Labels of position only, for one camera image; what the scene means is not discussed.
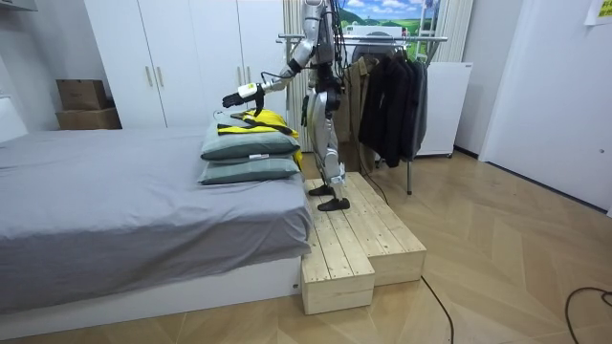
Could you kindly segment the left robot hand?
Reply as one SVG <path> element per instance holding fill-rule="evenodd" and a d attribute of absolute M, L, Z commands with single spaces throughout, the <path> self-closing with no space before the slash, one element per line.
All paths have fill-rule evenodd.
<path fill-rule="evenodd" d="M 264 97 L 265 92 L 261 84 L 249 83 L 240 86 L 236 93 L 223 97 L 222 105 L 224 108 L 230 108 L 233 106 L 243 105 L 245 103 L 254 101 L 254 114 L 257 116 L 263 110 Z"/>

